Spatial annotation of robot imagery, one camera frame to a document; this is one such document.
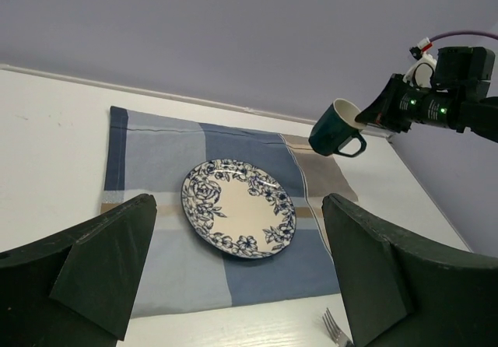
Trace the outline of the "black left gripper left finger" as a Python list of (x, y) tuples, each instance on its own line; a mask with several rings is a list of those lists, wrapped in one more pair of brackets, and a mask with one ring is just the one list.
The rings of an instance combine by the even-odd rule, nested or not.
[(156, 221), (141, 194), (1, 254), (3, 346), (115, 346), (124, 340)]

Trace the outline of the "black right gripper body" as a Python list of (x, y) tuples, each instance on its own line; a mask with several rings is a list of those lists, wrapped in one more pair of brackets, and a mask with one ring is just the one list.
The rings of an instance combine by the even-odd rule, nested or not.
[(477, 135), (496, 133), (496, 98), (487, 96), (496, 55), (485, 47), (442, 47), (430, 88), (410, 86), (397, 76), (389, 111), (392, 132), (407, 132), (411, 124), (448, 128)]

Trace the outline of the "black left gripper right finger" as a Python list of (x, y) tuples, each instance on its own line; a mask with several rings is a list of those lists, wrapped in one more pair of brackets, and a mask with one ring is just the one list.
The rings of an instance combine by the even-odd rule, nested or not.
[(356, 346), (495, 346), (497, 259), (381, 219), (338, 194), (322, 212)]

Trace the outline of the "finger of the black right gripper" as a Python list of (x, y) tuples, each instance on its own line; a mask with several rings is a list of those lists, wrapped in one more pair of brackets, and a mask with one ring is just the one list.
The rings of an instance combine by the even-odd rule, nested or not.
[(397, 89), (397, 76), (392, 75), (379, 96), (356, 115), (356, 123), (372, 126), (392, 126), (389, 111)]

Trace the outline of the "dark green mug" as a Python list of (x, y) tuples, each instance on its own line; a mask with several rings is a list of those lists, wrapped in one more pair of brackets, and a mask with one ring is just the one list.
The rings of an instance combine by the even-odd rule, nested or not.
[[(313, 126), (308, 142), (311, 148), (322, 156), (339, 155), (355, 158), (365, 152), (367, 143), (361, 135), (365, 124), (356, 121), (361, 110), (344, 99), (336, 99)], [(355, 153), (346, 153), (342, 149), (352, 140), (359, 142)]]

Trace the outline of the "blue beige plaid cloth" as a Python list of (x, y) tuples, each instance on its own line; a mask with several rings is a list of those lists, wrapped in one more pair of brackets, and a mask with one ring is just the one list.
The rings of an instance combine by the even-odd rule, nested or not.
[[(214, 159), (255, 165), (283, 187), (282, 208), (293, 204), (296, 225), (265, 230), (272, 245), (288, 243), (269, 258), (240, 258), (257, 251), (253, 233), (223, 233), (198, 208), (198, 228), (181, 204), (188, 172)], [(141, 193), (156, 199), (157, 217), (132, 314), (148, 317), (336, 294), (337, 276), (324, 230), (323, 198), (358, 197), (335, 159), (313, 152), (304, 137), (197, 123), (110, 109), (103, 211)]]

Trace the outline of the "blue floral plate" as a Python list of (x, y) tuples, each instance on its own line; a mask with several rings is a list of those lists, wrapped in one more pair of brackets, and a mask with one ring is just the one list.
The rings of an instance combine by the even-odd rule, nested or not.
[(278, 254), (296, 231), (295, 207), (282, 185), (235, 159), (208, 160), (190, 170), (181, 186), (181, 204), (203, 240), (239, 258)]

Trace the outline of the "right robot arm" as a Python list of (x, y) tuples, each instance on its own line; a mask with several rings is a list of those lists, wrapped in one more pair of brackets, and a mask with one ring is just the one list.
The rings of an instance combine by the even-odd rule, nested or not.
[(407, 132), (411, 124), (465, 129), (497, 141), (497, 98), (488, 97), (495, 53), (484, 47), (442, 47), (438, 57), (414, 47), (416, 63), (394, 74), (378, 98), (356, 116), (362, 124)]

